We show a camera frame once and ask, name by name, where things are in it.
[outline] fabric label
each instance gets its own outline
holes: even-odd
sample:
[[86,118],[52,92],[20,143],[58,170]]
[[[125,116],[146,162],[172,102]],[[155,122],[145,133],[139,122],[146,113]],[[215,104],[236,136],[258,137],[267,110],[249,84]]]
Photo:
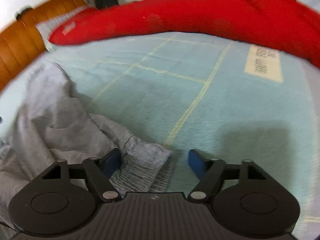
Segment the fabric label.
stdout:
[[282,83],[279,51],[251,45],[244,72]]
[[72,22],[69,25],[66,25],[62,31],[63,35],[67,35],[74,27],[76,27],[75,22]]

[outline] red cushion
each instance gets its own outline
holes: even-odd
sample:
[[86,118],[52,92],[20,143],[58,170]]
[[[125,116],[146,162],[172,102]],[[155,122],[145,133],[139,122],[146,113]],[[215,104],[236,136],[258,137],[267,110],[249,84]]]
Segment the red cushion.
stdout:
[[320,15],[295,0],[143,0],[84,12],[56,29],[50,42],[199,32],[283,50],[320,67]]

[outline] bed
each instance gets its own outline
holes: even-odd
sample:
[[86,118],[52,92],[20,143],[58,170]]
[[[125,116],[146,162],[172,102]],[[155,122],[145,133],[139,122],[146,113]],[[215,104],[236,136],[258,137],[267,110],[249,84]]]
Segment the bed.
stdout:
[[[200,33],[159,33],[58,46],[45,51],[35,24],[83,6],[51,0],[1,33],[0,138],[10,131],[30,75],[47,61],[74,82],[85,109],[172,149],[168,191],[198,182],[189,149],[228,163],[252,159],[298,199],[299,239],[319,235],[319,70],[284,52]],[[255,75],[258,53],[271,76]]]

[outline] crumpled gray fabric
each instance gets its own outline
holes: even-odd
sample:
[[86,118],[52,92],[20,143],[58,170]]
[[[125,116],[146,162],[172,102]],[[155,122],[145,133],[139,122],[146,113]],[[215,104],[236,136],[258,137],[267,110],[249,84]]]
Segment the crumpled gray fabric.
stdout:
[[10,226],[12,197],[58,159],[81,163],[117,147],[123,164],[110,181],[122,194],[166,190],[172,152],[104,116],[87,114],[70,92],[70,79],[55,63],[41,66],[28,84],[12,132],[0,147],[0,221]]

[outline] bedsheet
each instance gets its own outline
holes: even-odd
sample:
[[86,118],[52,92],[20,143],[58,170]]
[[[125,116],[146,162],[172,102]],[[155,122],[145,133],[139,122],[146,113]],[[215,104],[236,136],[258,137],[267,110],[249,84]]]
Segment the bedsheet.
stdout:
[[198,183],[187,164],[192,148],[228,163],[249,158],[298,199],[294,234],[316,237],[320,73],[305,60],[177,32],[59,47],[46,59],[70,76],[89,113],[174,150],[168,191],[188,193]]

